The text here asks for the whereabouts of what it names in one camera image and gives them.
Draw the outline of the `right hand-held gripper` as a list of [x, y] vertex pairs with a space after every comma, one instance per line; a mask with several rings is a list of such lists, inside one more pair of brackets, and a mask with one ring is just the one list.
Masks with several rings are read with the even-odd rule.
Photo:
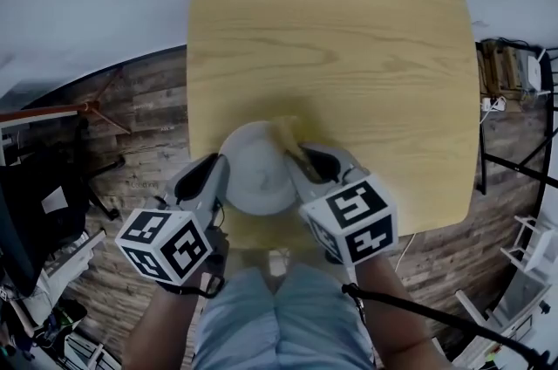
[[294, 157], [285, 165], [302, 201], [301, 218], [316, 241], [334, 260], [360, 264], [391, 249], [398, 240], [397, 208], [376, 175], [355, 167], [345, 149], [304, 142], [302, 150], [322, 182], [310, 176], [310, 166]]

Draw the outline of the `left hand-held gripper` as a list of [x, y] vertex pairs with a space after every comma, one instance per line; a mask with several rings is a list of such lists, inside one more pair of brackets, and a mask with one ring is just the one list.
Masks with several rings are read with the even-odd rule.
[[155, 196], [133, 210], [115, 243], [141, 276], [182, 286], [205, 263], [211, 252], [205, 231], [217, 227], [229, 170], [224, 155], [207, 154], [167, 182], [175, 205]]

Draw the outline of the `tan sponge cloth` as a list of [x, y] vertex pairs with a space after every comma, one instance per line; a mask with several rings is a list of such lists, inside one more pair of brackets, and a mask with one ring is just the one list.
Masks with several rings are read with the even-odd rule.
[[300, 118], [292, 115], [274, 117], [270, 120], [269, 132], [279, 150], [292, 159], [311, 181], [322, 180], [302, 148], [303, 143], [311, 141], [311, 136]]

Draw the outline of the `white round plate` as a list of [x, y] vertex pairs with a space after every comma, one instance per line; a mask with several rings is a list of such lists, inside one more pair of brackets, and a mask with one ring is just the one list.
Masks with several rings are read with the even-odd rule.
[[296, 202], [296, 190], [269, 121], [237, 128], [223, 142], [220, 154], [229, 165], [226, 198], [236, 209], [252, 216], [272, 216]]

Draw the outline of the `person's left forearm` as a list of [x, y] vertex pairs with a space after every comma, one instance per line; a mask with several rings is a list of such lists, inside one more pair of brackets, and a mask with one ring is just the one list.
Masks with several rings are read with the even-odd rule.
[[198, 296], [161, 287], [153, 294], [125, 346], [123, 370], [180, 370]]

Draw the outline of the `person's right forearm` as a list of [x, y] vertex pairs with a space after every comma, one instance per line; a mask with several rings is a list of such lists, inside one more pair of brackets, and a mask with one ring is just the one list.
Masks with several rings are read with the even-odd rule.
[[[375, 256], [355, 267], [357, 284], [365, 291], [397, 298], [410, 296], [389, 260]], [[386, 370], [443, 370], [445, 358], [432, 343], [422, 317], [376, 301], [364, 301], [365, 322]]]

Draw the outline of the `person's left hand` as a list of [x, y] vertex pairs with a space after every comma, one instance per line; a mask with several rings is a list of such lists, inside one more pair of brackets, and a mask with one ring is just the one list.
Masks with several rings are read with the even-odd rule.
[[223, 277], [229, 252], [228, 235], [217, 227], [208, 228], [205, 234], [211, 249], [205, 260], [206, 272]]

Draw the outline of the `light blue shorts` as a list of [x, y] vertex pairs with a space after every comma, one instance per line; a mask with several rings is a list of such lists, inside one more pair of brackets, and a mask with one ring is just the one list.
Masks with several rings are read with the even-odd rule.
[[376, 370], [356, 304], [331, 275], [306, 264], [271, 291], [256, 268], [208, 300], [193, 370]]

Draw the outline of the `black office chair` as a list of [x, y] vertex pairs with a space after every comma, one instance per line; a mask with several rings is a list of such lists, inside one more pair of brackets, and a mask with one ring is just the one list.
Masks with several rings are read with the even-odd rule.
[[119, 217], [90, 181], [123, 167], [125, 158], [90, 169], [82, 139], [87, 128], [81, 120], [73, 140], [20, 148], [21, 163], [0, 166], [0, 265], [25, 297], [34, 292], [48, 256], [82, 235], [91, 206], [111, 221]]

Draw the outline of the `red-brown wooden coat rack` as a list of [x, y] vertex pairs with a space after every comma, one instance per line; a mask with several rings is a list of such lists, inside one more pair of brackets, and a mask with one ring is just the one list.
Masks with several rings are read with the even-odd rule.
[[111, 119], [101, 112], [99, 99], [108, 88], [108, 86], [122, 73], [123, 68], [117, 68], [110, 78], [98, 89], [97, 93], [92, 99], [83, 103], [62, 105], [62, 106], [47, 106], [20, 110], [12, 113], [0, 113], [0, 130], [8, 127], [15, 127], [23, 124], [39, 122], [43, 120], [51, 120], [61, 117], [67, 117], [83, 114], [95, 114], [108, 124], [118, 128], [125, 134], [130, 134], [131, 131], [118, 123], [116, 120]]

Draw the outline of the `small white power strip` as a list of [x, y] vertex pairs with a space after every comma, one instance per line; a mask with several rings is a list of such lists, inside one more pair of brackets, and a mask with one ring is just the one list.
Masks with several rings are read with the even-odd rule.
[[483, 97], [480, 100], [480, 110], [483, 113], [505, 112], [507, 100], [504, 97]]

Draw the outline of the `white wooden chair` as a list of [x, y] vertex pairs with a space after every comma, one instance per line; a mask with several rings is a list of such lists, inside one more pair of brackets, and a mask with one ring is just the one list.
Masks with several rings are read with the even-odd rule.
[[480, 326], [484, 327], [493, 327], [494, 322], [489, 314], [489, 310], [485, 310], [483, 312], [479, 311], [474, 303], [470, 300], [470, 298], [462, 291], [457, 290], [455, 292], [455, 297], [464, 307], [470, 318]]
[[558, 271], [558, 251], [553, 251], [558, 246], [558, 226], [533, 216], [515, 216], [514, 220], [520, 225], [519, 233], [513, 245], [500, 252], [526, 275], [552, 276]]

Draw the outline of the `white router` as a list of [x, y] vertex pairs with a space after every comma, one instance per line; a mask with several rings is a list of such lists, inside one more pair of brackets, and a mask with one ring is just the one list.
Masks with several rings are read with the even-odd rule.
[[541, 93], [541, 60], [546, 53], [543, 48], [537, 57], [527, 57], [527, 82], [537, 93]]

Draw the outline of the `black metal stand frame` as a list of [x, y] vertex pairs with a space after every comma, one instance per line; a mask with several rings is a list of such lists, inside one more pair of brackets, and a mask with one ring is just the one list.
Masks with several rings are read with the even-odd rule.
[[[554, 91], [554, 75], [555, 72], [551, 69], [551, 63], [558, 59], [558, 57], [551, 58], [548, 55], [548, 50], [541, 49], [539, 57], [542, 60], [541, 67], [541, 84], [543, 86], [543, 91], [550, 91], [552, 97], [558, 95], [558, 92]], [[502, 166], [504, 168], [513, 170], [516, 173], [525, 175], [529, 178], [535, 179], [540, 183], [539, 193], [537, 196], [537, 203], [535, 205], [541, 205], [544, 196], [544, 191], [546, 187], [554, 188], [558, 190], [558, 179], [550, 176], [550, 159], [553, 149], [553, 143], [555, 137], [558, 135], [558, 127], [554, 127], [555, 115], [558, 114], [558, 105], [555, 105], [550, 100], [545, 103], [546, 115], [547, 115], [547, 132], [544, 141], [537, 146], [530, 154], [527, 155], [524, 160], [519, 163], [515, 163], [499, 156], [489, 154], [486, 151], [486, 138], [484, 132], [484, 120], [480, 123], [480, 170], [481, 177], [480, 182], [476, 184], [476, 189], [482, 195], [487, 194], [487, 163], [491, 162], [493, 164]], [[544, 163], [543, 170], [536, 171], [527, 166], [527, 164], [542, 150], [544, 150]]]

